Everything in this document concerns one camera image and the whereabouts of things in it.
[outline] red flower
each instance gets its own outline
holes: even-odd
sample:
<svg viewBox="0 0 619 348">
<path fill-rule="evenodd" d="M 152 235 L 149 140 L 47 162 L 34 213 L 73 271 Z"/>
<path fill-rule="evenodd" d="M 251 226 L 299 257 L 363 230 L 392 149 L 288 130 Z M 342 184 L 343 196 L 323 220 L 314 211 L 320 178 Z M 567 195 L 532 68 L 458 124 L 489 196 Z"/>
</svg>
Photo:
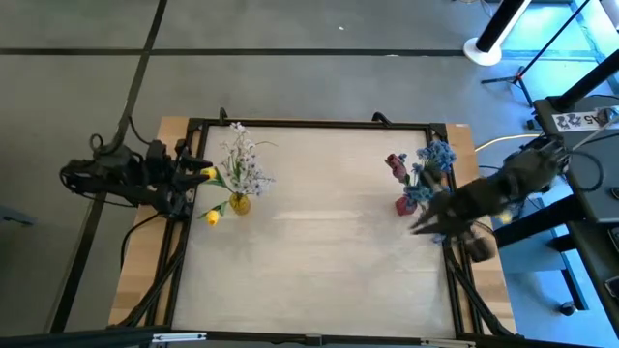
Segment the red flower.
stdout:
<svg viewBox="0 0 619 348">
<path fill-rule="evenodd" d="M 390 154 L 387 159 L 385 159 L 385 163 L 391 167 L 394 177 L 401 183 L 406 184 L 406 167 L 402 160 L 395 154 Z"/>
</svg>

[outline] white wire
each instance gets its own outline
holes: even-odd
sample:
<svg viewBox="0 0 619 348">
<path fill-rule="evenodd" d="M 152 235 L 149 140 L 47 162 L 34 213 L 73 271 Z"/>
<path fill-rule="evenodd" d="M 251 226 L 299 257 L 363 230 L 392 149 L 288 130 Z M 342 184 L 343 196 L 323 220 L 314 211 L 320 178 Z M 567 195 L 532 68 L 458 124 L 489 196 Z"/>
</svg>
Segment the white wire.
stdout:
<svg viewBox="0 0 619 348">
<path fill-rule="evenodd" d="M 476 2 L 478 0 L 460 0 L 460 2 L 464 3 L 464 4 L 472 4 L 474 2 Z M 488 18 L 492 18 L 492 16 L 494 15 L 494 11 L 492 10 L 492 7 L 489 5 L 488 2 L 486 2 L 486 0 L 479 0 L 480 5 L 482 6 L 482 10 L 484 10 L 484 13 L 488 16 Z"/>
<path fill-rule="evenodd" d="M 499 142 L 499 141 L 503 141 L 503 140 L 510 140 L 510 139 L 520 139 L 523 137 L 538 137 L 540 136 L 539 134 L 521 134 L 521 135 L 510 135 L 510 136 L 502 136 L 500 138 L 496 138 L 496 139 L 492 139 L 488 142 L 485 142 L 484 144 L 478 146 L 477 148 L 475 148 L 475 152 L 478 152 L 480 150 L 483 150 L 484 148 L 494 144 L 495 142 Z"/>
<path fill-rule="evenodd" d="M 492 18 L 492 16 L 494 15 L 494 11 L 492 10 L 492 7 L 489 5 L 489 3 L 486 2 L 486 0 L 480 0 L 480 4 L 482 5 L 482 9 L 484 10 L 484 13 L 486 13 L 488 18 Z"/>
</svg>

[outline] blue flower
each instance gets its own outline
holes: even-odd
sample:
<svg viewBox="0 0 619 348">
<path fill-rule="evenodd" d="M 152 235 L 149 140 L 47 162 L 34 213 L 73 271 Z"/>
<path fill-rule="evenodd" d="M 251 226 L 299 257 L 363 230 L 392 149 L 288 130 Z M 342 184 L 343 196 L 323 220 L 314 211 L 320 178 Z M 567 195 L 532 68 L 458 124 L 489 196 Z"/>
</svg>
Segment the blue flower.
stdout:
<svg viewBox="0 0 619 348">
<path fill-rule="evenodd" d="M 417 157 L 420 160 L 429 160 L 430 149 L 429 148 L 423 148 L 423 149 L 417 150 Z"/>
<path fill-rule="evenodd" d="M 413 202 L 423 202 L 430 200 L 434 193 L 432 190 L 424 185 L 417 184 L 415 186 L 409 186 L 404 188 L 404 196 L 408 200 Z"/>
<path fill-rule="evenodd" d="M 420 165 L 419 163 L 413 163 L 413 172 L 414 173 L 421 173 L 422 170 L 424 170 L 424 167 L 422 165 Z"/>
<path fill-rule="evenodd" d="M 456 154 L 449 144 L 440 140 L 434 140 L 426 148 L 417 150 L 417 156 L 424 160 L 426 165 L 442 172 L 449 172 L 452 163 L 456 160 Z"/>
</svg>

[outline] light stand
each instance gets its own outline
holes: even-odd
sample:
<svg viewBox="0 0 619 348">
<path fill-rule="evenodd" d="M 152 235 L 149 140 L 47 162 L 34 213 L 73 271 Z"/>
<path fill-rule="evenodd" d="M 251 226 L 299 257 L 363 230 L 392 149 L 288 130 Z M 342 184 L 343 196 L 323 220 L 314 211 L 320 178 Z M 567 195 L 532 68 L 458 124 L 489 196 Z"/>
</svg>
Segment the light stand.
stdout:
<svg viewBox="0 0 619 348">
<path fill-rule="evenodd" d="M 529 107 L 533 107 L 533 100 L 531 99 L 531 95 L 529 94 L 529 91 L 527 90 L 527 88 L 526 88 L 522 78 L 524 77 L 526 72 L 528 72 L 529 69 L 531 69 L 533 64 L 535 64 L 535 62 L 538 59 L 540 59 L 540 57 L 550 47 L 550 45 L 552 43 L 554 43 L 554 41 L 559 37 L 559 35 L 561 35 L 561 33 L 565 30 L 565 28 L 567 28 L 568 25 L 570 25 L 570 23 L 574 20 L 574 18 L 576 18 L 576 16 L 578 14 L 580 14 L 582 9 L 584 9 L 584 7 L 587 6 L 589 1 L 591 1 L 591 0 L 585 0 L 582 3 L 582 5 L 580 5 L 580 7 L 578 7 L 578 9 L 576 11 L 574 11 L 572 16 L 570 16 L 570 18 L 568 18 L 568 20 L 565 22 L 565 24 L 563 24 L 563 26 L 559 29 L 559 31 L 556 34 L 554 34 L 554 36 L 550 39 L 550 41 L 548 41 L 548 43 L 542 48 L 542 50 L 540 50 L 538 52 L 538 54 L 536 54 L 535 57 L 533 57 L 533 59 L 529 62 L 529 64 L 527 64 L 526 67 L 519 67 L 518 68 L 515 76 L 486 79 L 486 80 L 482 81 L 482 84 L 494 83 L 494 82 L 508 82 L 508 81 L 510 83 L 514 84 L 514 85 L 517 84 L 520 87 L 520 89 L 522 90 L 522 93 L 524 94 L 524 97 L 526 98 L 526 101 L 529 103 Z"/>
<path fill-rule="evenodd" d="M 493 66 L 501 61 L 501 44 L 507 38 L 531 0 L 503 0 L 479 38 L 464 44 L 464 55 L 473 63 Z"/>
</svg>

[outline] black bracket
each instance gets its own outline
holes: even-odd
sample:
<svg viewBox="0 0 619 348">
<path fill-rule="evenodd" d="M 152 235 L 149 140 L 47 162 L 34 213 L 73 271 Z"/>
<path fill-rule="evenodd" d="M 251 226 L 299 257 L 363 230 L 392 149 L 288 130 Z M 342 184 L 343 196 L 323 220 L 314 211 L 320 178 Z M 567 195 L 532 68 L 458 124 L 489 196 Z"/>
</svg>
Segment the black bracket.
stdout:
<svg viewBox="0 0 619 348">
<path fill-rule="evenodd" d="M 306 345 L 309 347 L 321 347 L 322 336 L 320 334 L 306 334 Z"/>
<path fill-rule="evenodd" d="M 447 141 L 447 126 L 445 126 L 445 124 L 431 123 L 429 124 L 429 128 L 433 130 L 441 140 Z"/>
<path fill-rule="evenodd" d="M 200 118 L 190 118 L 189 123 L 187 124 L 188 131 L 199 131 L 202 128 L 203 119 Z"/>
<path fill-rule="evenodd" d="M 371 116 L 371 120 L 373 122 L 380 122 L 385 127 L 389 127 L 392 124 L 391 121 L 389 121 L 389 119 L 387 118 L 387 116 L 383 115 L 381 112 L 378 111 L 374 112 L 374 114 Z"/>
<path fill-rule="evenodd" d="M 225 112 L 225 109 L 223 107 L 220 107 L 220 126 L 225 125 L 225 120 L 227 120 L 227 118 L 228 118 L 228 113 Z"/>
</svg>

